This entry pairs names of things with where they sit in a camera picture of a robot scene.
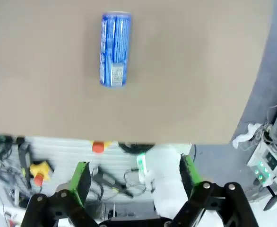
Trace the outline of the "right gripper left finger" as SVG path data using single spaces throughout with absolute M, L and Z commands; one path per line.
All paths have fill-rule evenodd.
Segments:
M 30 198 L 21 226 L 57 227 L 59 220 L 64 218 L 69 218 L 75 227 L 98 226 L 84 208 L 90 186 L 89 163 L 78 162 L 66 189 L 51 197 L 37 193 Z

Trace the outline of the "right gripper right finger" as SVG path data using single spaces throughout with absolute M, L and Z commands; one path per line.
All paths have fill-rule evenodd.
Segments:
M 196 227 L 206 211 L 214 211 L 224 227 L 257 227 L 258 223 L 237 182 L 223 187 L 203 181 L 190 156 L 181 155 L 180 175 L 188 200 L 172 219 L 172 227 Z

